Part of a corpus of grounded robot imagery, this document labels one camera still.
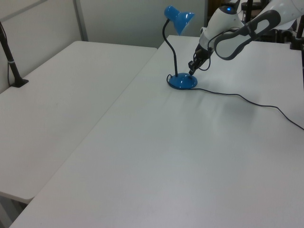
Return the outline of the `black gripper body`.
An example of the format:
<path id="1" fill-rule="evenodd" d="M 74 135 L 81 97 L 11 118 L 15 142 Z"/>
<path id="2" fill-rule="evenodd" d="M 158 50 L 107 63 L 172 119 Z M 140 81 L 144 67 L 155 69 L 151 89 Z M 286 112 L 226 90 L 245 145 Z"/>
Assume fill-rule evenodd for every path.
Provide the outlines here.
<path id="1" fill-rule="evenodd" d="M 194 53 L 194 64 L 196 66 L 201 66 L 210 58 L 210 56 L 211 51 L 209 49 L 203 48 L 200 44 L 198 44 Z"/>

